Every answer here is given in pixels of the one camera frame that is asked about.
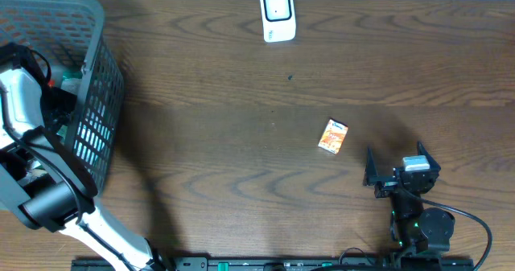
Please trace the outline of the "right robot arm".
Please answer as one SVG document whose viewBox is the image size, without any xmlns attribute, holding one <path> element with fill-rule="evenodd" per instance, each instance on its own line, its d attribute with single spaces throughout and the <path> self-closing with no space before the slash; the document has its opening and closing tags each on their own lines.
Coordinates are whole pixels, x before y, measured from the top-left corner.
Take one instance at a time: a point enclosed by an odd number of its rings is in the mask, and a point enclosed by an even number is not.
<svg viewBox="0 0 515 271">
<path fill-rule="evenodd" d="M 417 154 L 404 157 L 391 175 L 379 173 L 373 152 L 367 149 L 364 185 L 374 187 L 376 198 L 391 202 L 392 238 L 400 246 L 392 255 L 394 260 L 439 257 L 450 249 L 454 216 L 441 208 L 425 208 L 422 202 L 422 195 L 432 189 L 440 171 L 421 142 L 417 143 Z"/>
</svg>

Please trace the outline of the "orange Kleenex tissue pack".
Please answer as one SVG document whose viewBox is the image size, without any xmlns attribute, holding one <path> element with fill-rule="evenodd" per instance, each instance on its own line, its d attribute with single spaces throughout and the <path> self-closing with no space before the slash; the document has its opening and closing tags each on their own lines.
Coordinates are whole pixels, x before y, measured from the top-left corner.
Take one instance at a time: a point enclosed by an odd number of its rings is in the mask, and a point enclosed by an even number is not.
<svg viewBox="0 0 515 271">
<path fill-rule="evenodd" d="M 345 124 L 330 119 L 322 133 L 318 147 L 332 154 L 338 154 L 347 133 L 348 127 Z"/>
</svg>

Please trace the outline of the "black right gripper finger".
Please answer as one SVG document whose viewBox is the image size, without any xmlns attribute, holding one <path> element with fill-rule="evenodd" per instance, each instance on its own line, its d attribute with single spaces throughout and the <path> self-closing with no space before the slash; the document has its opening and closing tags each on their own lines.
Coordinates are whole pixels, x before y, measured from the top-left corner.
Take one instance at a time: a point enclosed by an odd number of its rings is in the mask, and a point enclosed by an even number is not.
<svg viewBox="0 0 515 271">
<path fill-rule="evenodd" d="M 441 171 L 441 166 L 428 153 L 428 151 L 426 150 L 426 148 L 420 141 L 417 142 L 417 151 L 418 151 L 418 155 L 422 155 L 426 158 L 431 171 L 436 171 L 436 172 Z"/>
<path fill-rule="evenodd" d="M 396 177 L 394 175 L 379 175 L 379 172 L 374 162 L 373 152 L 368 147 L 365 163 L 365 174 L 363 179 L 364 186 L 375 186 L 377 184 L 384 185 L 386 183 L 395 183 Z"/>
</svg>

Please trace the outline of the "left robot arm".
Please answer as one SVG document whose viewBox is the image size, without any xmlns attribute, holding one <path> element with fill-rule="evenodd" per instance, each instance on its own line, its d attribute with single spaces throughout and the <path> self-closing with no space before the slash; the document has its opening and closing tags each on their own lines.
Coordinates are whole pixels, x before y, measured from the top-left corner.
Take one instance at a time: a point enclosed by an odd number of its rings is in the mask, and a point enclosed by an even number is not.
<svg viewBox="0 0 515 271">
<path fill-rule="evenodd" d="M 116 270 L 172 270 L 149 240 L 128 230 L 97 198 L 82 161 L 58 135 L 76 95 L 50 86 L 43 55 L 17 43 L 1 48 L 1 202 L 26 227 L 87 245 Z"/>
</svg>

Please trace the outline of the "green white wipes pack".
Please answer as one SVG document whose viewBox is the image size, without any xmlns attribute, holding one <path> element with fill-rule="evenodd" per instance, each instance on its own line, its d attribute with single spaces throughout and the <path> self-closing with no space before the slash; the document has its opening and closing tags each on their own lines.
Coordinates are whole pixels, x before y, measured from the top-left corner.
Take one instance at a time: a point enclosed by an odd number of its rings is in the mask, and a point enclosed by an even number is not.
<svg viewBox="0 0 515 271">
<path fill-rule="evenodd" d="M 60 88 L 73 95 L 77 95 L 82 82 L 81 72 L 63 72 Z"/>
</svg>

